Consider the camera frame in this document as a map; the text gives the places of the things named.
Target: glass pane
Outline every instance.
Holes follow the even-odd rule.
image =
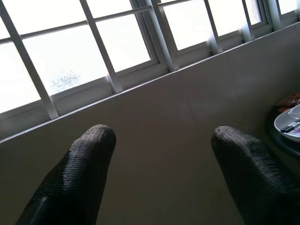
[[[281,14],[289,13],[297,9],[296,0],[279,0]]]
[[[178,50],[209,39],[210,21],[203,0],[170,5],[164,11]]]
[[[261,22],[262,19],[259,12],[257,0],[246,0],[246,4],[247,4],[251,24],[253,25]]]
[[[20,34],[86,19],[78,0],[3,0],[3,2]]]
[[[94,18],[132,9],[129,0],[87,0],[87,3]]]
[[[115,71],[150,60],[134,15],[97,22],[97,27]]]
[[[8,38],[9,33],[0,17],[0,39]]]
[[[219,36],[240,30],[245,14],[241,0],[209,0]]]
[[[0,113],[39,99],[14,44],[0,45]]]
[[[24,40],[49,95],[107,75],[88,26]]]

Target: wall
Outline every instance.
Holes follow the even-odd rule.
[[[274,102],[299,87],[299,24],[86,107],[0,145],[0,224],[90,126],[117,146],[98,224],[241,225],[210,148],[213,129],[263,134]]]

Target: table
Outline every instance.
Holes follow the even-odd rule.
[[[283,137],[274,127],[274,120],[280,114],[278,108],[279,107],[274,107],[266,119],[266,133],[269,135],[272,142],[281,150],[300,160],[300,143],[293,142],[286,137]]]

